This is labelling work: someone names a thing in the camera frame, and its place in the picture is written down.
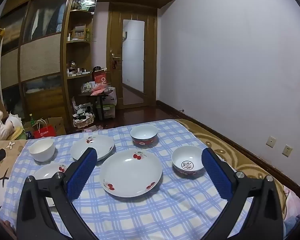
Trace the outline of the wall socket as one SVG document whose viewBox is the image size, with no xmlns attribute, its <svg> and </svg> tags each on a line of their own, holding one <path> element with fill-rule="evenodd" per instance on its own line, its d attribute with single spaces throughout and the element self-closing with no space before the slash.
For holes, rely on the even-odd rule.
<svg viewBox="0 0 300 240">
<path fill-rule="evenodd" d="M 266 142 L 266 145 L 273 148 L 276 144 L 276 138 L 272 137 L 272 136 L 269 136 L 267 142 Z"/>
<path fill-rule="evenodd" d="M 286 145 L 285 148 L 284 148 L 283 151 L 282 151 L 282 154 L 283 154 L 284 156 L 286 156 L 286 157 L 289 157 L 290 154 L 291 154 L 291 152 L 292 152 L 292 150 L 293 150 L 292 147 Z"/>
</svg>

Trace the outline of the small cluttered side table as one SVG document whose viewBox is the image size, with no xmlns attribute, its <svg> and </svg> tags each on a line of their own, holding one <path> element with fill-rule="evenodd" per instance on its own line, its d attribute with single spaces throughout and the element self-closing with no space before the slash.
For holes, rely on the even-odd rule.
<svg viewBox="0 0 300 240">
<path fill-rule="evenodd" d="M 117 106 L 116 89 L 111 85 L 90 81 L 81 87 L 79 96 L 85 97 L 91 104 L 95 120 L 104 124 L 107 119 L 115 118 Z"/>
</svg>

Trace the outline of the brown floral blanket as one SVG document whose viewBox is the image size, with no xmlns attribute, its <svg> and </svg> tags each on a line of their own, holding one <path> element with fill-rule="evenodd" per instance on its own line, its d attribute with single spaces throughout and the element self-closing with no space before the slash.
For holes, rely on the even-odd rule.
<svg viewBox="0 0 300 240">
<path fill-rule="evenodd" d="M 158 129 L 158 141 L 138 149 L 130 131 L 138 125 L 121 126 L 93 133 L 56 137 L 52 163 L 70 165 L 74 159 L 70 149 L 80 139 L 105 135 L 114 140 L 114 153 L 125 150 L 152 152 L 162 164 L 162 178 L 152 191 L 130 199 L 115 198 L 104 191 L 98 163 L 74 206 L 99 239 L 200 239 L 226 205 L 204 170 L 185 176 L 172 169 L 171 155 L 178 147 L 192 145 L 211 147 L 234 170 L 251 178 L 262 179 L 268 172 L 249 158 L 200 126 L 183 119 L 150 122 Z M 20 140 L 9 145 L 0 142 L 6 158 L 0 163 L 0 218 L 15 227 L 17 209 L 24 180 L 45 164 L 30 156 L 34 140 Z M 300 219 L 300 198 L 277 180 L 284 218 L 284 237 Z"/>
</svg>

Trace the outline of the cherry plate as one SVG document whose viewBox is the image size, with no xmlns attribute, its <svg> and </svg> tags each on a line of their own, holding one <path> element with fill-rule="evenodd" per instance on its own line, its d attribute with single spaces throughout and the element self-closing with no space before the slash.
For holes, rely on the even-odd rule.
<svg viewBox="0 0 300 240">
<path fill-rule="evenodd" d="M 36 180 L 50 179 L 55 173 L 65 172 L 67 168 L 68 166 L 63 163 L 50 163 L 40 168 L 33 176 Z"/>
<path fill-rule="evenodd" d="M 90 135 L 73 143 L 70 154 L 78 160 L 87 148 L 93 148 L 97 152 L 97 161 L 105 159 L 114 149 L 114 140 L 105 135 Z"/>
<path fill-rule="evenodd" d="M 99 179 L 103 189 L 116 197 L 141 196 L 157 185 L 162 165 L 157 156 L 144 150 L 115 153 L 101 165 Z"/>
</svg>

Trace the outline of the plain white bowl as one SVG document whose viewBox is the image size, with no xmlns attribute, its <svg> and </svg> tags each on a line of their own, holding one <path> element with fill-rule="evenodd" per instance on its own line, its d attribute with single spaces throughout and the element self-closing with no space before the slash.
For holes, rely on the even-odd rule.
<svg viewBox="0 0 300 240">
<path fill-rule="evenodd" d="M 35 161 L 49 161 L 55 153 L 54 140 L 45 138 L 34 142 L 29 148 L 29 153 Z"/>
</svg>

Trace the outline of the right wall socket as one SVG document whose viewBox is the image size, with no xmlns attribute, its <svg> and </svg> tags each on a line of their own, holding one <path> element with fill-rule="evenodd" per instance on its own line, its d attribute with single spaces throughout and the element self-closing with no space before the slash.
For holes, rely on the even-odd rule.
<svg viewBox="0 0 300 240">
<path fill-rule="evenodd" d="M 286 145 L 285 148 L 284 148 L 283 151 L 282 151 L 282 154 L 283 154 L 284 156 L 286 156 L 286 157 L 289 157 L 290 154 L 291 154 L 291 152 L 292 152 L 292 150 L 293 150 L 292 147 Z"/>
</svg>

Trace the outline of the red paper shopping bag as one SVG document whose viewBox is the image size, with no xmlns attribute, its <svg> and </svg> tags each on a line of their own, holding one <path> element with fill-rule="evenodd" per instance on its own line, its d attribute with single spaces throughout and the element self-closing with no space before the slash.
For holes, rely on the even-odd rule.
<svg viewBox="0 0 300 240">
<path fill-rule="evenodd" d="M 51 124 L 48 124 L 45 120 L 42 119 L 37 121 L 37 130 L 33 132 L 33 137 L 35 139 L 55 136 L 56 132 Z"/>
</svg>

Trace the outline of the red patterned bowl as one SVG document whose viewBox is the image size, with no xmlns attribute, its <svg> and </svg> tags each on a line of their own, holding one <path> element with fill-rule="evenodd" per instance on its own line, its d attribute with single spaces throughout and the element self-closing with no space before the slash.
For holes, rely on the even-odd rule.
<svg viewBox="0 0 300 240">
<path fill-rule="evenodd" d="M 130 132 L 134 144 L 140 146 L 152 144 L 156 140 L 157 135 L 158 129 L 153 125 L 136 126 Z"/>
</svg>

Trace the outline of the wicker basket with items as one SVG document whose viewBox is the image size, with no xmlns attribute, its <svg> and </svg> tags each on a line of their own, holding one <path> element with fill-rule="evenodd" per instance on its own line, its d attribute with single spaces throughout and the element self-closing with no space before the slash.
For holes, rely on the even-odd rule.
<svg viewBox="0 0 300 240">
<path fill-rule="evenodd" d="M 75 128 L 85 128 L 94 122 L 95 115 L 91 103 L 74 106 L 75 113 L 72 115 L 72 123 Z"/>
</svg>

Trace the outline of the white plush toy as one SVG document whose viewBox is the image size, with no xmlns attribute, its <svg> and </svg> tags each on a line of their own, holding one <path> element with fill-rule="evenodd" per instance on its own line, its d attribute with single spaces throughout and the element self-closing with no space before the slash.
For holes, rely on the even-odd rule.
<svg viewBox="0 0 300 240">
<path fill-rule="evenodd" d="M 15 140 L 23 132 L 23 124 L 18 115 L 9 114 L 3 122 L 4 113 L 0 111 L 0 141 Z"/>
</svg>

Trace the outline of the wooden door with mirror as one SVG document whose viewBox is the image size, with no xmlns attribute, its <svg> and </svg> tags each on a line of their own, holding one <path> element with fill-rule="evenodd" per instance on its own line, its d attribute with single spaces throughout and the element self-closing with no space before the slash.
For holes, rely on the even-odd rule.
<svg viewBox="0 0 300 240">
<path fill-rule="evenodd" d="M 107 68 L 119 109 L 155 104 L 157 22 L 155 8 L 109 5 Z"/>
</svg>

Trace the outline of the red gift bag on table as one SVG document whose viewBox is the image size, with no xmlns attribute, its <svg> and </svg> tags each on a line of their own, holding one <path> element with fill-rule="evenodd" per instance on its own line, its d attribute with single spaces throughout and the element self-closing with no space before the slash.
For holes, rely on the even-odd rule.
<svg viewBox="0 0 300 240">
<path fill-rule="evenodd" d="M 107 74 L 101 66 L 93 68 L 92 77 L 96 84 L 107 84 Z"/>
</svg>

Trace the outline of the red bowl with seal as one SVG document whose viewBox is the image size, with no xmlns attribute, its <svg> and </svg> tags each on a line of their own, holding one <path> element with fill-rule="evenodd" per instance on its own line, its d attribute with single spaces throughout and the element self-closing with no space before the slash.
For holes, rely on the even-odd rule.
<svg viewBox="0 0 300 240">
<path fill-rule="evenodd" d="M 182 174 L 195 174 L 200 172 L 202 164 L 202 149 L 196 146 L 181 146 L 171 155 L 173 167 Z"/>
</svg>

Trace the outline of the cardboard box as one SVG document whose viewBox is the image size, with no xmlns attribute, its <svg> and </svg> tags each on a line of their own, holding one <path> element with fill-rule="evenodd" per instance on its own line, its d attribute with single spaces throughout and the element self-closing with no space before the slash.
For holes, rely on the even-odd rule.
<svg viewBox="0 0 300 240">
<path fill-rule="evenodd" d="M 47 119 L 42 119 L 45 120 L 48 124 L 51 124 L 56 132 L 56 136 L 60 135 L 66 135 L 65 127 L 64 127 L 64 121 L 62 117 L 57 117 L 57 118 L 47 118 Z M 33 132 L 37 130 L 37 121 L 36 124 L 31 126 L 30 121 L 26 122 L 23 125 L 23 128 L 25 132 L 30 132 L 31 135 L 33 136 Z"/>
</svg>

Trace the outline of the left wall socket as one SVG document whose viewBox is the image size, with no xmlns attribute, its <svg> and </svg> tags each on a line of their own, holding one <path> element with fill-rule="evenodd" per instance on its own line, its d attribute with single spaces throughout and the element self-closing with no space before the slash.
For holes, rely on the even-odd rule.
<svg viewBox="0 0 300 240">
<path fill-rule="evenodd" d="M 266 142 L 266 145 L 273 148 L 276 144 L 276 138 L 272 137 L 272 136 L 269 136 L 267 142 Z"/>
</svg>

